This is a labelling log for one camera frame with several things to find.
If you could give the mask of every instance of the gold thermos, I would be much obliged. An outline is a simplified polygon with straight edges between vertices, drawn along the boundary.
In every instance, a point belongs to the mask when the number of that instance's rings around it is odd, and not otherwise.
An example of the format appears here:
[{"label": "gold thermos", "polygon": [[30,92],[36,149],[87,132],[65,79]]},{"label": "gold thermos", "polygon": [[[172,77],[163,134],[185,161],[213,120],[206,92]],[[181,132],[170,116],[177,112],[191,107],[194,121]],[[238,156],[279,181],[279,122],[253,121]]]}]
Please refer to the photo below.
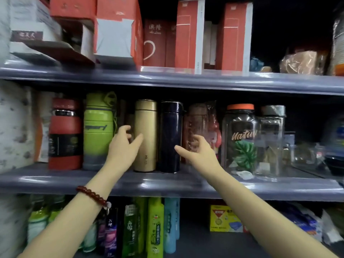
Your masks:
[{"label": "gold thermos", "polygon": [[157,162],[157,103],[142,99],[135,104],[134,137],[144,135],[133,167],[135,171],[150,172],[155,170]]}]

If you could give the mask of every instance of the bracelet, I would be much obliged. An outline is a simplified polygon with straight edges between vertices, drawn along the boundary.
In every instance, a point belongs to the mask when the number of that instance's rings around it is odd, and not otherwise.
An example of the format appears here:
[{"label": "bracelet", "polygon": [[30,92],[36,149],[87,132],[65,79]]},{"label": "bracelet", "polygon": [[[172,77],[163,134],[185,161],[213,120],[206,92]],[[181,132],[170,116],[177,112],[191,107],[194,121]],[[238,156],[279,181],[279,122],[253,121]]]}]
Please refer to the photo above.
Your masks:
[{"label": "bracelet", "polygon": [[107,208],[108,204],[106,200],[100,195],[97,195],[95,192],[92,192],[91,189],[87,189],[86,186],[78,186],[76,190],[78,192],[84,193],[85,195],[88,195],[89,197],[93,198],[93,200],[96,201],[98,204],[102,205],[104,208]]}]

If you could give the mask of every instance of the red thermos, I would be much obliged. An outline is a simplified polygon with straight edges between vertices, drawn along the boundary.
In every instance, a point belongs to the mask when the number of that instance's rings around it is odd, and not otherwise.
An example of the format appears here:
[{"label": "red thermos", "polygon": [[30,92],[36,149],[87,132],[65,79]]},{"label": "red thermos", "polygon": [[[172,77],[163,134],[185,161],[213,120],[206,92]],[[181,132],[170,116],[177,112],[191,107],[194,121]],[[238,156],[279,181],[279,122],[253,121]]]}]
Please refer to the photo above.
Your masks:
[{"label": "red thermos", "polygon": [[80,169],[83,156],[83,123],[76,114],[79,104],[71,99],[53,99],[49,127],[49,169]]}]

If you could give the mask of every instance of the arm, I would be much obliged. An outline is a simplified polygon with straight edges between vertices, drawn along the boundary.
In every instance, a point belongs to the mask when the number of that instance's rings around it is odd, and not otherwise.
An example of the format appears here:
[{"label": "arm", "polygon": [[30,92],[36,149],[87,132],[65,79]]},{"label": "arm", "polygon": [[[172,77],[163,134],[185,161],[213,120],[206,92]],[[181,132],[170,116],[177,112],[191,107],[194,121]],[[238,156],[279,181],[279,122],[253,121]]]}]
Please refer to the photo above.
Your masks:
[{"label": "arm", "polygon": [[[86,187],[106,199],[114,184],[131,166],[143,141],[140,134],[129,144],[130,126],[122,126],[109,146],[103,168]],[[56,219],[45,228],[23,251],[19,258],[69,258],[73,257],[101,210],[89,196],[78,193]]]},{"label": "arm", "polygon": [[204,137],[195,135],[195,139],[197,153],[180,146],[175,146],[175,150],[191,161],[272,257],[337,257],[224,171]]}]

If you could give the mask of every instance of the navy blue thermos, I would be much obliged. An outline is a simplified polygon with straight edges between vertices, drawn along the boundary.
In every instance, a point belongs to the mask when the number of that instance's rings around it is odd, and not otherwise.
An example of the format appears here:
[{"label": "navy blue thermos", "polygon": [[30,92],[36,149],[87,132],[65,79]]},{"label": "navy blue thermos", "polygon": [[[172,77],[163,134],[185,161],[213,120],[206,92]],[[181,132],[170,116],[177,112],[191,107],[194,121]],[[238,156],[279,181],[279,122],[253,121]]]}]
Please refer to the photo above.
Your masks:
[{"label": "navy blue thermos", "polygon": [[180,156],[174,146],[181,145],[183,104],[163,101],[160,112],[159,169],[164,173],[176,173],[180,167]]}]

